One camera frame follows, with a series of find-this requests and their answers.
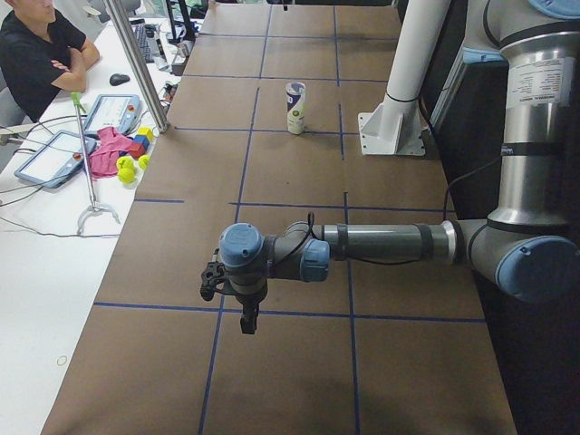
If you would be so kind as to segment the black computer mouse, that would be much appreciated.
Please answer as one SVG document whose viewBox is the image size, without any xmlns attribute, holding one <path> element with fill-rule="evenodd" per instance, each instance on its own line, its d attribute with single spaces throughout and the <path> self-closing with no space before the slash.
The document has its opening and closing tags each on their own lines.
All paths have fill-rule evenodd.
<svg viewBox="0 0 580 435">
<path fill-rule="evenodd" d="M 120 86 L 131 80 L 130 76 L 123 73 L 114 73 L 110 76 L 109 84 L 110 86 Z"/>
</svg>

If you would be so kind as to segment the reacher grabber tool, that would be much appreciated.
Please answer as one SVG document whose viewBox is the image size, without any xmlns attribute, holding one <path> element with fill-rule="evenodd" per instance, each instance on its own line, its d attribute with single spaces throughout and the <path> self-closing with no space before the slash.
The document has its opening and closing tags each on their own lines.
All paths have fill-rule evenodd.
<svg viewBox="0 0 580 435">
<path fill-rule="evenodd" d="M 72 103 L 75 110 L 75 116 L 77 121 L 77 127 L 79 131 L 79 137 L 82 146 L 82 163 L 85 171 L 86 182 L 89 192 L 89 200 L 90 205 L 81 213 L 81 215 L 77 219 L 77 232 L 76 234 L 80 237 L 83 234 L 84 226 L 88 218 L 98 216 L 102 213 L 111 213 L 114 220 L 120 224 L 121 220 L 119 214 L 115 211 L 115 209 L 108 205 L 101 203 L 97 200 L 93 183 L 92 183 L 92 169 L 91 163 L 89 158 L 89 151 L 87 147 L 86 137 L 84 134 L 83 123 L 82 123 L 82 115 L 81 112 L 85 112 L 81 102 L 80 102 L 80 94 L 78 92 L 72 92 Z"/>
</svg>

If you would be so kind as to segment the blue cube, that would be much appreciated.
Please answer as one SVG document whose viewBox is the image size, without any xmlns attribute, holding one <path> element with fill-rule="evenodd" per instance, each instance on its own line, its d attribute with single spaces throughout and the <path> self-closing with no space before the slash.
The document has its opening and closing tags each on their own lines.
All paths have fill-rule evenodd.
<svg viewBox="0 0 580 435">
<path fill-rule="evenodd" d="M 139 134 L 133 138 L 132 143 L 135 147 L 139 146 L 146 150 L 150 145 L 150 139 L 146 135 Z"/>
</svg>

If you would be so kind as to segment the near teach pendant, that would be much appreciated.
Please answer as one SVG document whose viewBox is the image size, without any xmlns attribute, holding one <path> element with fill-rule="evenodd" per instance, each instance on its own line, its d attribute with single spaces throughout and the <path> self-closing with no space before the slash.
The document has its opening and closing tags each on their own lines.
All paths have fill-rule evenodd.
<svg viewBox="0 0 580 435">
<path fill-rule="evenodd" d="M 59 130 L 14 175 L 48 189 L 56 189 L 83 168 L 81 139 L 77 133 Z"/>
</svg>

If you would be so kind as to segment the aluminium frame post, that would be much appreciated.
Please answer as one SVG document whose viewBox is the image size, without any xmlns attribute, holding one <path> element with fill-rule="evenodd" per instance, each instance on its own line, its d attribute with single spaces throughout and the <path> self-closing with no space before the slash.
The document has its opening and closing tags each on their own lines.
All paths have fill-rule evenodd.
<svg viewBox="0 0 580 435">
<path fill-rule="evenodd" d="M 106 12 L 121 40 L 122 48 L 128 58 L 130 67 L 140 87 L 141 95 L 147 104 L 159 133 L 165 133 L 169 122 L 160 103 L 157 88 L 150 77 L 150 72 L 140 54 L 139 46 L 133 35 L 129 17 L 120 0 L 104 0 Z"/>
</svg>

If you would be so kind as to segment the red cube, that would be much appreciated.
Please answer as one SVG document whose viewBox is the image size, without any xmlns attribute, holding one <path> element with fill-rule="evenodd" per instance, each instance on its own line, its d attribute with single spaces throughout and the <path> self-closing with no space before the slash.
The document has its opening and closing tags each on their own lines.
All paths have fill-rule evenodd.
<svg viewBox="0 0 580 435">
<path fill-rule="evenodd" d="M 147 151 L 147 147 L 142 142 L 134 141 L 128 149 L 128 154 L 131 155 L 134 159 L 138 159 L 142 155 L 144 155 Z"/>
</svg>

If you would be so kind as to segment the yellow cube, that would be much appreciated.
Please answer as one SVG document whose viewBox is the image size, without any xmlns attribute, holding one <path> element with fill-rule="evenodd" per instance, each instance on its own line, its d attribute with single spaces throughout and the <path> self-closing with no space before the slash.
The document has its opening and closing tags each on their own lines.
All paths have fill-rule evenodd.
<svg viewBox="0 0 580 435">
<path fill-rule="evenodd" d="M 154 139 L 153 130 L 145 126 L 139 127 L 135 135 L 135 140 L 141 140 L 143 138 L 146 138 L 149 143 L 152 143 Z"/>
</svg>

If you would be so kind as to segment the far teach pendant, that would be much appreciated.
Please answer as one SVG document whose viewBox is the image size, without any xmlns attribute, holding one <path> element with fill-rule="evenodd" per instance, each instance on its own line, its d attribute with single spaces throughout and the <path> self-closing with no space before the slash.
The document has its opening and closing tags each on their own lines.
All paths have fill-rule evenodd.
<svg viewBox="0 0 580 435">
<path fill-rule="evenodd" d="M 140 114 L 140 97 L 136 94 L 100 94 L 83 124 L 86 135 L 97 137 L 98 131 L 114 127 L 128 133 Z"/>
</svg>

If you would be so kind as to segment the clear tennis ball can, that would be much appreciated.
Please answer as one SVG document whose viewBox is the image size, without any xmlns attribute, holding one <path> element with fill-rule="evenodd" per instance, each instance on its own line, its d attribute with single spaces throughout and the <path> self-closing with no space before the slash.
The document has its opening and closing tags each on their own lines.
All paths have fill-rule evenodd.
<svg viewBox="0 0 580 435">
<path fill-rule="evenodd" d="M 290 95 L 287 94 L 286 86 L 289 84 L 288 82 L 285 85 L 285 92 L 286 92 L 286 121 L 287 121 L 287 129 L 290 133 L 299 135 L 305 130 L 305 100 L 306 100 L 306 87 L 305 84 L 301 82 L 301 84 L 305 87 L 305 92 L 298 98 L 292 98 Z M 304 117 L 300 120 L 292 121 L 287 118 L 287 113 L 292 109 L 300 110 Z"/>
</svg>

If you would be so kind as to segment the yellow tennis ball on desk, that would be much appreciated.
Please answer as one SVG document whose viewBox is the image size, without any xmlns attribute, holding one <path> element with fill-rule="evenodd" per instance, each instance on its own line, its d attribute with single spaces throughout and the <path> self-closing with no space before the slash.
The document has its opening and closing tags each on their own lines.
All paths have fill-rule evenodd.
<svg viewBox="0 0 580 435">
<path fill-rule="evenodd" d="M 124 156 L 119 157 L 116 161 L 116 166 L 117 166 L 118 171 L 121 171 L 122 169 L 128 169 L 130 171 L 135 170 L 134 160 L 129 155 L 124 155 Z"/>
</svg>

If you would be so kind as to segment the teach pendant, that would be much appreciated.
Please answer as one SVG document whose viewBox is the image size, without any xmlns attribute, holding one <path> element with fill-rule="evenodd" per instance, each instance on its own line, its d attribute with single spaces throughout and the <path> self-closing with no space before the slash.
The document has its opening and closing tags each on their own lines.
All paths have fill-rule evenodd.
<svg viewBox="0 0 580 435">
<path fill-rule="evenodd" d="M 77 133 L 59 130 L 14 175 L 48 189 L 56 189 L 83 168 L 81 139 Z"/>
<path fill-rule="evenodd" d="M 86 135 L 97 137 L 98 131 L 114 127 L 128 133 L 140 114 L 140 97 L 136 94 L 100 94 L 83 124 Z"/>
</svg>

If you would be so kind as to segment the yellow Wilson tennis ball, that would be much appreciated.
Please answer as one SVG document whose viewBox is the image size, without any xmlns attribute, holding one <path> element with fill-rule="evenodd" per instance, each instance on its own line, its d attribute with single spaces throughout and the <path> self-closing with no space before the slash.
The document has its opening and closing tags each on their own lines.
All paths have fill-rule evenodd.
<svg viewBox="0 0 580 435">
<path fill-rule="evenodd" d="M 300 82 L 290 82 L 286 86 L 286 91 L 292 98 L 298 98 L 305 92 L 305 87 Z"/>
</svg>

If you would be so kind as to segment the seated person in black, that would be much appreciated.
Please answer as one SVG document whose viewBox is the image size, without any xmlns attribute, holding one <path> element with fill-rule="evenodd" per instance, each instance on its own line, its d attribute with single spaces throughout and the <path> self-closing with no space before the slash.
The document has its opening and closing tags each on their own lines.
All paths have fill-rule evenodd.
<svg viewBox="0 0 580 435">
<path fill-rule="evenodd" d="M 85 92 L 101 58 L 51 1 L 9 1 L 1 24 L 1 70 L 15 103 L 39 121 L 61 91 Z"/>
</svg>

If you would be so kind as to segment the black keyboard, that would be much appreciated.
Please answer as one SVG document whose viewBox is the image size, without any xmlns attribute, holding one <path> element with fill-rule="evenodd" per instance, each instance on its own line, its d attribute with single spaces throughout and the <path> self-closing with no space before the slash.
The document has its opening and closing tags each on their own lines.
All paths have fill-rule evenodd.
<svg viewBox="0 0 580 435">
<path fill-rule="evenodd" d="M 148 43 L 148 36 L 146 33 L 145 24 L 135 24 L 132 26 L 132 31 L 137 42 L 141 57 L 145 63 L 153 63 L 153 58 Z"/>
</svg>

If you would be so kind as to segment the pink cloth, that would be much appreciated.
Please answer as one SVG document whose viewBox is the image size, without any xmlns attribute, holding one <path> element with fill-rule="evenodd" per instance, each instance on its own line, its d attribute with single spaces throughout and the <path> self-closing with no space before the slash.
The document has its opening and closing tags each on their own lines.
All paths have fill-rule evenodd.
<svg viewBox="0 0 580 435">
<path fill-rule="evenodd" d="M 90 156 L 92 176 L 95 179 L 115 176 L 118 173 L 117 159 L 122 152 L 130 150 L 132 139 L 118 133 L 112 127 L 98 131 L 100 146 Z"/>
</svg>

